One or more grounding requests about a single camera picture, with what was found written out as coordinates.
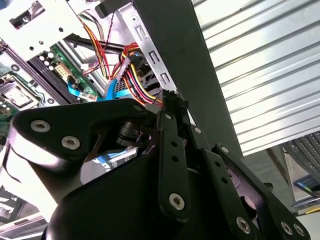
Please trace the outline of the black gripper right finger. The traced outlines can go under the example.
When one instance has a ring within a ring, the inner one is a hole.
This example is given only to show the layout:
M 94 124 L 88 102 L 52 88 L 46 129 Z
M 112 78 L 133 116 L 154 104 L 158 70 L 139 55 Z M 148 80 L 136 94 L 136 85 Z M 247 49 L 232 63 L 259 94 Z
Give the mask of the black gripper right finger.
M 227 223 L 227 240 L 309 240 L 298 219 L 231 151 L 222 144 L 209 148 L 206 137 L 192 125 L 186 108 L 182 121 L 201 145 L 204 172 L 210 177 Z

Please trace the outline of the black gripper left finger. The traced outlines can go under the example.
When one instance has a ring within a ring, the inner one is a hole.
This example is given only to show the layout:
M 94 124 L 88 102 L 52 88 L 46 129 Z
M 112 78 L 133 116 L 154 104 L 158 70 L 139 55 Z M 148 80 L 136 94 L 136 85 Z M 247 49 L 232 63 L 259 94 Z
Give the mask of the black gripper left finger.
M 83 182 L 83 165 L 127 147 L 133 160 Z M 11 121 L 7 187 L 50 220 L 58 205 L 81 214 L 109 215 L 116 208 L 156 208 L 185 222 L 190 191 L 184 141 L 176 116 L 154 113 L 126 98 L 30 109 Z

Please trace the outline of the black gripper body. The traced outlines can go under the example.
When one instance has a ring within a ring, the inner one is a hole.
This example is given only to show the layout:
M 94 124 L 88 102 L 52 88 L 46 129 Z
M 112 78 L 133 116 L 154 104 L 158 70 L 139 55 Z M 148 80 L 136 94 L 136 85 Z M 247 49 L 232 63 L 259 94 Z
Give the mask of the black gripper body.
M 210 177 L 205 173 L 201 144 L 187 124 L 176 120 L 183 139 L 190 193 L 188 219 L 178 222 L 154 207 L 117 207 L 108 215 L 70 211 L 58 205 L 46 229 L 51 240 L 227 240 L 228 225 Z

